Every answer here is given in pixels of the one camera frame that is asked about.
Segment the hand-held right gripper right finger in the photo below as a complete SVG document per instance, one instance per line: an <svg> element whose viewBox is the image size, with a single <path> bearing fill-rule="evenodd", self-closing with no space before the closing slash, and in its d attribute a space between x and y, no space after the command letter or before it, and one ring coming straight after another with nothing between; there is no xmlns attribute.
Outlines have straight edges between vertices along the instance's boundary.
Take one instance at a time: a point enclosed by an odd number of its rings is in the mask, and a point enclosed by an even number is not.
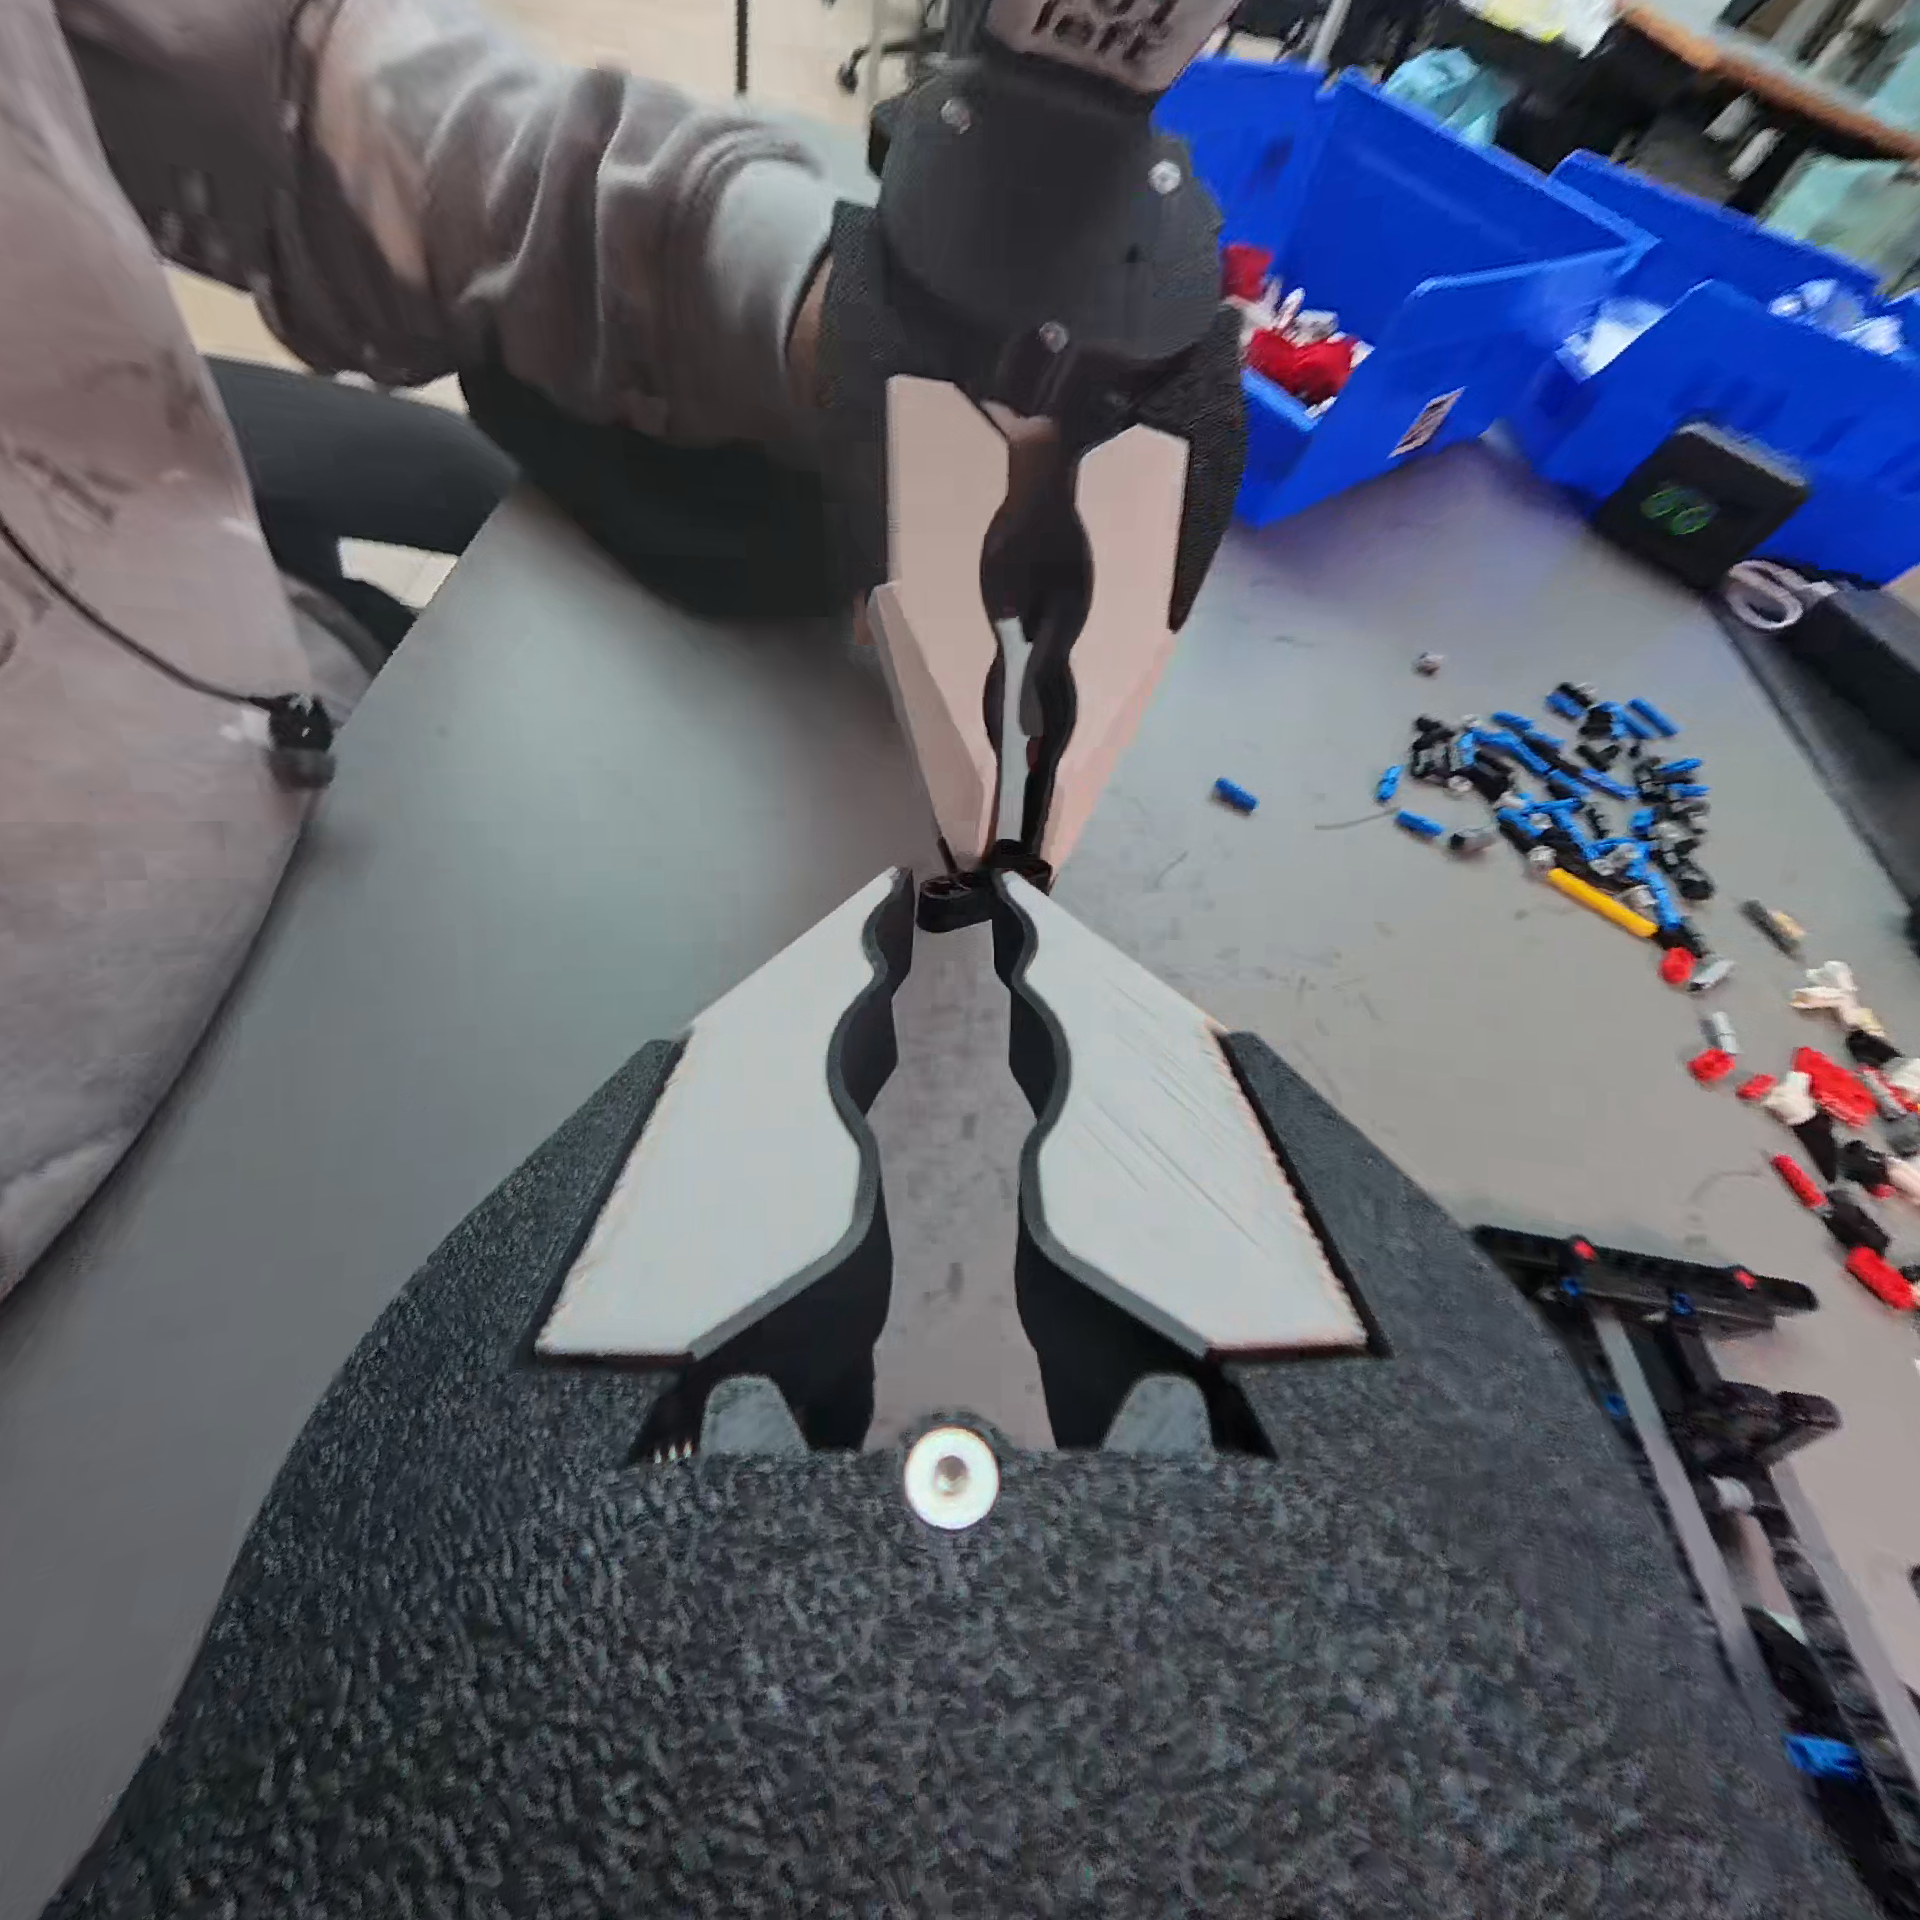
<svg viewBox="0 0 1920 1920"><path fill-rule="evenodd" d="M1194 1359L1354 1356L1370 1328L1205 1011L1032 879L994 967L1032 1111L1024 1240Z"/></svg>

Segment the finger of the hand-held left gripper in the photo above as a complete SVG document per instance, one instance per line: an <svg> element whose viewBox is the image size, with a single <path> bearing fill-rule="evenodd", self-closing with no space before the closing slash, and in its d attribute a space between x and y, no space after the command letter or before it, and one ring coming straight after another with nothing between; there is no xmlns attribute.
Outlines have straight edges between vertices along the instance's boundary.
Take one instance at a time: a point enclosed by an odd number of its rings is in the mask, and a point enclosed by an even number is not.
<svg viewBox="0 0 1920 1920"><path fill-rule="evenodd" d="M970 395L923 375L886 381L886 571L869 618L950 853L988 853L996 831L998 733L988 690L1002 645L980 565L1009 483L1006 439Z"/></svg>
<svg viewBox="0 0 1920 1920"><path fill-rule="evenodd" d="M1089 611L1046 660L1032 656L1045 730L1035 856L1058 871L1134 742L1173 654L1168 615L1189 448L1132 426L1084 454L1075 510L1089 548Z"/></svg>

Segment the black angled toy beam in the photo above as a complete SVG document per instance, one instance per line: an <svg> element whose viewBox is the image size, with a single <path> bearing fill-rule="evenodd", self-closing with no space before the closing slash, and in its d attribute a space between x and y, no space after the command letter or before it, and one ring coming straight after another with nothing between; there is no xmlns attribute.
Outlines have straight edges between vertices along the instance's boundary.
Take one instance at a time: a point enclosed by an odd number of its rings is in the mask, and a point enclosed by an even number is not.
<svg viewBox="0 0 1920 1920"><path fill-rule="evenodd" d="M996 882L1006 872L1043 893L1053 879L1053 869L1034 848L1002 836L972 869L947 867L918 882L916 930L954 933L989 922L998 899Z"/></svg>

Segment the black forearm rest pad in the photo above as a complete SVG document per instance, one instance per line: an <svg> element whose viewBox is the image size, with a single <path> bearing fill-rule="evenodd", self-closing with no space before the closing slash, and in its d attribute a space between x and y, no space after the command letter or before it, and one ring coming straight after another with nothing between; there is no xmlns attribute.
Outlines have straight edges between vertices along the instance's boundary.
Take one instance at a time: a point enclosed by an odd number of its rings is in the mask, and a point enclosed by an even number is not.
<svg viewBox="0 0 1920 1920"><path fill-rule="evenodd" d="M493 363L459 386L518 477L669 606L748 622L852 611L818 474L757 446L688 448L580 419Z"/></svg>

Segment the person's left forearm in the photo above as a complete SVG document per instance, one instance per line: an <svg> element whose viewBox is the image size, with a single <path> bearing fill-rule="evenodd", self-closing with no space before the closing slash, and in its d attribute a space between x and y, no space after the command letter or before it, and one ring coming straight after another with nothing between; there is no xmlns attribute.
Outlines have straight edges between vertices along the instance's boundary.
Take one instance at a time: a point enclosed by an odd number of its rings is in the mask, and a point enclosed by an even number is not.
<svg viewBox="0 0 1920 1920"><path fill-rule="evenodd" d="M571 413L800 450L832 188L778 122L541 56L475 4L54 4L157 253L307 366L497 366Z"/></svg>

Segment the red white parts heap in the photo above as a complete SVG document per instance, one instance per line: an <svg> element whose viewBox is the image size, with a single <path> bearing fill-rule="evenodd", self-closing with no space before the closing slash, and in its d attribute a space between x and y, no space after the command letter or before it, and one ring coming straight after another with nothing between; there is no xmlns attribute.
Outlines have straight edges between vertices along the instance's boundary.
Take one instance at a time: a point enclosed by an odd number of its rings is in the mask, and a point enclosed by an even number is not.
<svg viewBox="0 0 1920 1920"><path fill-rule="evenodd" d="M1229 242L1218 253L1220 294L1238 320L1241 366L1257 373L1309 416L1330 406L1372 343L1347 332L1334 308L1308 302L1285 280L1270 248Z"/></svg>

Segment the teal plastic bag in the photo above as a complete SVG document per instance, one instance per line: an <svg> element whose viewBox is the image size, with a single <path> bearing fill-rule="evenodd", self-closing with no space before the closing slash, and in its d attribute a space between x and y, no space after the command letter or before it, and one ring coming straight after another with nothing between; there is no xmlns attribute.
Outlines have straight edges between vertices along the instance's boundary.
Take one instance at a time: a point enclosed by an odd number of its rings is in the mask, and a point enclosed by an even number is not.
<svg viewBox="0 0 1920 1920"><path fill-rule="evenodd" d="M1518 98L1521 82L1484 64L1466 47L1429 50L1429 112L1458 136L1492 142L1502 112Z"/></svg>

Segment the grey black toy truck chassis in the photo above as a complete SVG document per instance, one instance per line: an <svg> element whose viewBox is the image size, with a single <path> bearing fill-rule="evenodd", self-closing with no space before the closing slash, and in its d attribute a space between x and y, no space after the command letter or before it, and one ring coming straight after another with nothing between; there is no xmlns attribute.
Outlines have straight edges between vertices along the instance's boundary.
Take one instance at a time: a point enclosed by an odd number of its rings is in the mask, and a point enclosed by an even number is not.
<svg viewBox="0 0 1920 1920"><path fill-rule="evenodd" d="M1790 1783L1882 1916L1917 1916L1915 1688L1797 1458L1843 1430L1820 1395L1747 1382L1715 1339L1784 1332L1811 1286L1497 1226L1478 1251L1542 1317L1656 1494L1697 1603Z"/></svg>

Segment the black charger green display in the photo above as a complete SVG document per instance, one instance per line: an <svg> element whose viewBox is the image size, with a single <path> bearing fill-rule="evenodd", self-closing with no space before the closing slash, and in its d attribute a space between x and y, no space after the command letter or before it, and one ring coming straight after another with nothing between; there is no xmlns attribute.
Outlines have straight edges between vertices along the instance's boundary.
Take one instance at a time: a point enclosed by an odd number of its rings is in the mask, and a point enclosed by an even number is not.
<svg viewBox="0 0 1920 1920"><path fill-rule="evenodd" d="M1691 420L1600 501L1590 527L1670 582L1715 594L1811 496L1809 471L1788 454Z"/></svg>

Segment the black clip-on microphone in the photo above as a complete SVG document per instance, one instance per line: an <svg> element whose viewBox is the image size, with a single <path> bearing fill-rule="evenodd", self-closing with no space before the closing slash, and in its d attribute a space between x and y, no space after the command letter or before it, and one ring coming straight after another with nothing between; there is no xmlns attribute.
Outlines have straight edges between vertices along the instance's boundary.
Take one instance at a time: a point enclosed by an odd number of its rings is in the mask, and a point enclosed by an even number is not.
<svg viewBox="0 0 1920 1920"><path fill-rule="evenodd" d="M41 562L37 552L32 552L8 518L2 518L2 546L12 559L27 568L37 587L45 589L66 612L124 656L131 656L176 688L235 711L249 711L264 719L264 727L268 730L264 751L268 754L276 784L307 792L323 791L332 784L338 763L334 754L337 727L318 692L261 692L206 679L203 675L162 656L97 611L75 587L72 587L45 562Z"/></svg>

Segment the pile of red white pieces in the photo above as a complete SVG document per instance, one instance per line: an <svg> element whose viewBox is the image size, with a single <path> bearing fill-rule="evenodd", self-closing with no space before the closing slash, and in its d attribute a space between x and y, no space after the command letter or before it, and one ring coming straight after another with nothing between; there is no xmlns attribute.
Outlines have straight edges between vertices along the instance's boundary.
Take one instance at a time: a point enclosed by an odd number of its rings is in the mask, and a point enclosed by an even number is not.
<svg viewBox="0 0 1920 1920"><path fill-rule="evenodd" d="M1715 1000L1731 974L1691 947L1660 949L1660 980L1705 1000L1688 1079L1725 1088L1768 1117L1780 1139L1768 1164L1825 1229L1843 1274L1889 1311L1915 1318L1915 1258L1901 1255L1886 1221L1886 1208L1915 1211L1917 1202L1915 1053L1864 1004L1857 974L1832 959L1802 974L1790 994L1797 1014L1832 1024L1827 1042L1802 1042L1776 1068L1747 1066L1738 1027Z"/></svg>

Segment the black power adapter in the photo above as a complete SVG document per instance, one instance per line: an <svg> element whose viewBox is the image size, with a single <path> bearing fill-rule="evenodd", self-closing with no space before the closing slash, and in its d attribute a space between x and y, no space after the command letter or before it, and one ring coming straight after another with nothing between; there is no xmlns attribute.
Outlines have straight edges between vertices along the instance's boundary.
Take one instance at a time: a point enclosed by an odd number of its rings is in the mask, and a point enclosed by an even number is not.
<svg viewBox="0 0 1920 1920"><path fill-rule="evenodd" d="M1917 612L1882 587L1837 584L1806 602L1784 647L1882 731L1917 730Z"/></svg>

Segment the background wooden table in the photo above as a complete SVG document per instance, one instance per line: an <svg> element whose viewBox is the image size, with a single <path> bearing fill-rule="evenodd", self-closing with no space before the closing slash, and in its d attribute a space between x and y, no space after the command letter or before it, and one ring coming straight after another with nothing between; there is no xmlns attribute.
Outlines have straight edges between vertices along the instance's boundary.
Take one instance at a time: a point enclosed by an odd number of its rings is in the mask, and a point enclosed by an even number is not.
<svg viewBox="0 0 1920 1920"><path fill-rule="evenodd" d="M1809 126L1809 142L1837 157L1915 160L1917 132L1874 112L1770 42L1721 27L1715 4L1616 2L1616 24L1664 47L1705 79L1734 87L1771 116Z"/></svg>

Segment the clear plastic bag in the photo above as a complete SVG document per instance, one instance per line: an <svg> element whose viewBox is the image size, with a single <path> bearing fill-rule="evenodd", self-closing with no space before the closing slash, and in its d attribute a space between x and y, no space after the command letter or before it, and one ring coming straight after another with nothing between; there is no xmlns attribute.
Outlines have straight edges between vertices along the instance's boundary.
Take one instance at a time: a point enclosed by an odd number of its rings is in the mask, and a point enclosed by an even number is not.
<svg viewBox="0 0 1920 1920"><path fill-rule="evenodd" d="M1886 302L1837 278L1809 278L1770 299L1768 312L1889 362L1915 362L1917 354L1913 298Z"/></svg>

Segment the person's grey hoodie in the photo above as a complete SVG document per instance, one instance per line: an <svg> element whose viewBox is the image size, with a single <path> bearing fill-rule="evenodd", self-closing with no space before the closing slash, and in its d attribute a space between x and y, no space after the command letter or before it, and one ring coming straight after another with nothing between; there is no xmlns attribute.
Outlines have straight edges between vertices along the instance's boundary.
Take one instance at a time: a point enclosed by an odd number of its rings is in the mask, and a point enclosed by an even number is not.
<svg viewBox="0 0 1920 1920"><path fill-rule="evenodd" d="M131 1150L307 816L268 719L316 685L226 411L112 178L52 4L2 50L5 1292Z"/></svg>

